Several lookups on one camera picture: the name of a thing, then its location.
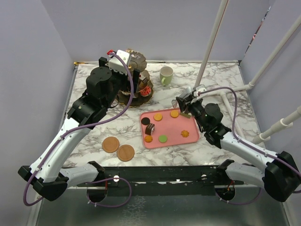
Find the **red frosted donut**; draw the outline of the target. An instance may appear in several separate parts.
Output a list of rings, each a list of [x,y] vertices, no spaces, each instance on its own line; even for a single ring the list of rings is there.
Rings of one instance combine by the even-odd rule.
[[[149,86],[146,86],[142,91],[140,91],[140,95],[142,97],[147,97],[151,94],[151,88]]]

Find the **chocolate cake slice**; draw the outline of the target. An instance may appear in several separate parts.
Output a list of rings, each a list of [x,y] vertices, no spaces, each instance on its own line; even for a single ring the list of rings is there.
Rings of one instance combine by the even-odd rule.
[[[150,123],[145,128],[145,134],[151,136],[155,130],[155,124]]]

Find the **green layered square cake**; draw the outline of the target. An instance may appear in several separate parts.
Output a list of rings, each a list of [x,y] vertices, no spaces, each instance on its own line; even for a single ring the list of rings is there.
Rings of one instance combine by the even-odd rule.
[[[186,118],[190,118],[190,117],[191,117],[189,114],[186,114],[186,113],[180,112],[179,114],[180,114],[181,116],[186,117]]]

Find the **orange waffle biscuit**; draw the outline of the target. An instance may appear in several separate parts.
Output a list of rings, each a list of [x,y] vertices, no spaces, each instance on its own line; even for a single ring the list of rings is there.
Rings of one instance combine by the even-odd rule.
[[[172,118],[177,118],[177,117],[179,116],[178,110],[172,110],[172,111],[170,112],[170,116],[171,116]]]

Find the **metal serving tongs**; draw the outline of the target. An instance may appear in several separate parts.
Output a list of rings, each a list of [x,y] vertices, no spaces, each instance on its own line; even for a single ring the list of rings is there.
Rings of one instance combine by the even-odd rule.
[[[173,108],[181,108],[185,102],[185,98],[189,97],[192,93],[191,87],[187,87],[178,97],[172,100]]]

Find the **three-tier grey cake stand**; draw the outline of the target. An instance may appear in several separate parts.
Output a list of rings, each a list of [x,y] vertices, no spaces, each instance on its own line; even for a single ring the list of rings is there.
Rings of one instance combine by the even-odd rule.
[[[130,104],[132,107],[138,107],[144,103],[147,103],[151,99],[153,95],[153,84],[150,79],[150,74],[146,70],[147,62],[145,56],[142,53],[134,51],[130,48],[125,50],[125,52],[131,56],[131,59],[128,63],[128,68],[132,77],[134,78],[134,70],[138,70],[140,72],[139,78],[133,80],[137,82],[137,87],[133,100]]]

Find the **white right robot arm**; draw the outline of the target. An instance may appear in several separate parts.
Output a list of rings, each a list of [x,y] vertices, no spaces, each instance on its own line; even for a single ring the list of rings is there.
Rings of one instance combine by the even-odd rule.
[[[196,91],[176,97],[182,113],[190,113],[211,145],[232,152],[250,163],[243,165],[227,160],[219,166],[216,179],[221,184],[243,181],[263,188],[274,200],[285,202],[297,192],[301,174],[288,152],[276,153],[238,136],[234,128],[222,124],[223,114],[217,104],[202,105]]]

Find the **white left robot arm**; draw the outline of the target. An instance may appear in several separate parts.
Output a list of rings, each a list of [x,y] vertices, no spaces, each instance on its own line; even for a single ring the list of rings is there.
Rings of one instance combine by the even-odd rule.
[[[120,56],[115,52],[109,55],[110,60],[99,59],[99,67],[86,80],[85,92],[73,103],[61,129],[44,153],[30,166],[18,170],[27,182],[23,193],[26,206],[33,206],[43,198],[54,201],[72,186],[83,183],[98,186],[107,180],[104,168],[95,161],[69,169],[63,168],[63,164],[95,126],[111,122],[127,111],[129,104],[114,117],[103,119],[121,90],[129,89],[129,101],[133,100],[137,82],[128,68],[130,55]]]

